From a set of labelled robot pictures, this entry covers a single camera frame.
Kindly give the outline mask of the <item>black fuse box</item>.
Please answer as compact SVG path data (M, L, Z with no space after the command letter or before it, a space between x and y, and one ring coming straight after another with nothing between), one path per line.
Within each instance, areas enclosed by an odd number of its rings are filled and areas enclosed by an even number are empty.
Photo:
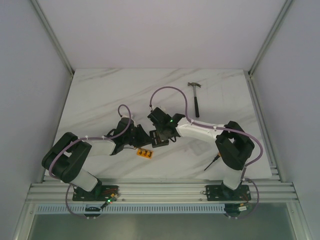
M151 130L149 132L151 145L153 148L159 148L169 145L169 140L161 140L158 132L156 130Z

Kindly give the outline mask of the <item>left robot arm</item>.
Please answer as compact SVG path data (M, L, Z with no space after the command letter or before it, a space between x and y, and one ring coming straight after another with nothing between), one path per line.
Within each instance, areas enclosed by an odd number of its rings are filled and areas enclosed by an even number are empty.
M140 124L122 117L116 128L101 137L80 139L71 132L65 133L44 156L41 165L51 177L80 187L90 201L97 201L103 192L98 178L83 169L87 157L113 156L127 145L141 148L150 143L151 137Z

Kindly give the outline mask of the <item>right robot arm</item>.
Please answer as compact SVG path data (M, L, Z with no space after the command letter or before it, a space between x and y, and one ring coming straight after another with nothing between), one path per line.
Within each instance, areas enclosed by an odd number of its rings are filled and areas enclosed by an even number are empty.
M238 123L230 121L226 125L216 125L194 121L180 113L170 116L159 107L151 111L147 118L163 141L189 137L215 143L226 165L221 193L228 200L239 194L245 163L252 155L255 145Z

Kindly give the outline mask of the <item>orange terminal block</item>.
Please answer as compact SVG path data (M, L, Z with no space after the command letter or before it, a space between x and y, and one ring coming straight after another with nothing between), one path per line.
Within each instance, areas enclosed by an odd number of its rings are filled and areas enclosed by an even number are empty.
M139 157L146 158L146 159L152 159L153 153L154 152L152 150L139 148L136 152L136 155Z

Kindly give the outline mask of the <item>claw hammer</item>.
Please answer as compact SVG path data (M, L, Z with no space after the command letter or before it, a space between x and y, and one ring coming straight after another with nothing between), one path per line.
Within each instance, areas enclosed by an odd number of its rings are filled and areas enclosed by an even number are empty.
M193 99L194 99L194 108L195 108L195 117L200 117L199 104L197 98L197 88L201 88L202 86L197 82L188 82L188 86L193 88Z

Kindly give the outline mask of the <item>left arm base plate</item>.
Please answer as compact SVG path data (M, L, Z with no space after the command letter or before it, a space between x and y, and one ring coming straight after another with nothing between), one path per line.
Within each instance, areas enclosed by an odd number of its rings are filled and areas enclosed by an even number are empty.
M73 188L72 200L75 202L102 202L107 201L119 192L118 185L99 185L92 191L85 191L80 187Z

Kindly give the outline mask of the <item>orange handled screwdriver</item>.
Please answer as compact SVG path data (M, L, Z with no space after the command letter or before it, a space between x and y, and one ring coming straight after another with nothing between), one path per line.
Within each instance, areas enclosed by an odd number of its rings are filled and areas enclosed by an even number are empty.
M211 163L204 169L204 171L206 171L215 161L217 161L219 158L221 157L221 154L218 153L214 159L211 161Z

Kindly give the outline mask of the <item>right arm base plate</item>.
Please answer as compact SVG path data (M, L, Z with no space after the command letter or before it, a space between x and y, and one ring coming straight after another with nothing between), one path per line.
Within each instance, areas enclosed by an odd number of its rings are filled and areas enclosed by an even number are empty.
M205 191L208 201L250 201L252 199L248 185L240 184L237 189L232 190L223 184L206 185Z

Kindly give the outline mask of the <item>aluminium rail frame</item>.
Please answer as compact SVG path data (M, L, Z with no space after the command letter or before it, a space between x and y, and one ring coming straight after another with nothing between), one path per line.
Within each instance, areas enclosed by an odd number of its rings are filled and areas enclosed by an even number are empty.
M279 180L254 181L257 188L249 183L253 200L257 191L262 203L297 202L294 184ZM220 185L220 181L210 180L160 180L160 179L120 179L107 180L104 185L117 185L119 198L125 203L199 203L207 200L203 194L205 186ZM31 184L26 201L34 203L61 203L65 199L68 185L50 177L42 183Z

